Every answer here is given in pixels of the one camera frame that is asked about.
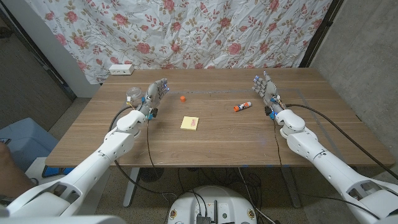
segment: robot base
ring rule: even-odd
[[[199,204],[193,193],[181,195],[171,206],[168,215],[168,224],[187,223],[257,223],[253,206],[237,192],[226,187],[207,185],[193,189],[198,197]]]

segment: person's arm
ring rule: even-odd
[[[0,195],[16,198],[34,183],[15,165],[9,148],[0,142]]]

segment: white fabric backdrop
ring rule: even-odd
[[[92,84],[135,69],[297,67],[331,0],[26,0]]]

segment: power strip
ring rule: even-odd
[[[131,75],[134,71],[134,67],[129,65],[112,65],[109,68],[112,75]]]

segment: wooden table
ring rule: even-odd
[[[126,91],[143,90],[168,78],[170,92],[162,99],[158,117],[149,123],[150,153],[159,167],[278,166],[273,122],[262,99],[251,90],[263,69],[136,70],[129,76],[110,76],[87,104],[46,160],[48,166],[75,167],[103,142],[113,116],[122,108]],[[385,165],[394,163],[388,150],[360,121],[332,87],[312,68],[267,69],[284,103],[299,103],[321,111]],[[180,102],[180,96],[187,99]],[[252,106],[234,112],[235,105]],[[331,152],[353,166],[375,163],[332,125],[304,108],[291,108]],[[199,117],[196,131],[180,129],[184,116]],[[283,165],[310,166],[292,152],[277,132]],[[150,167],[146,130],[122,166]]]

